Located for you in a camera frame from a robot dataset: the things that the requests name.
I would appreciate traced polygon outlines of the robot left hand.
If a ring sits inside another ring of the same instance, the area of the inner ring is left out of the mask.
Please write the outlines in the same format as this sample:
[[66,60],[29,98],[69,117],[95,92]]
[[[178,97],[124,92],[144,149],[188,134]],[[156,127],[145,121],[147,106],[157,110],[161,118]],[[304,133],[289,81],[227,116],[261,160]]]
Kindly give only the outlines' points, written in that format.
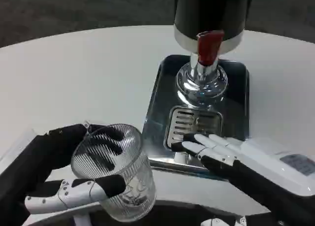
[[126,189],[119,174],[106,177],[48,181],[55,169],[70,164],[77,146],[93,134],[102,133],[92,145],[104,145],[120,155],[123,133],[111,126],[75,124],[43,135],[28,132],[0,159],[0,223],[21,226],[32,214],[67,211],[113,198]]

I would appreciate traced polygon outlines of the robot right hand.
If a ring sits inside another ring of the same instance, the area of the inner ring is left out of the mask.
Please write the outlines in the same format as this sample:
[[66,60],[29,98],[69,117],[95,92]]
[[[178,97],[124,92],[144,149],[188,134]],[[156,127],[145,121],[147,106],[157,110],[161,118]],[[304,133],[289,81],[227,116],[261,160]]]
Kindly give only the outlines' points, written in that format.
[[289,226],[315,224],[315,161],[270,140],[186,133],[170,146],[266,207]]

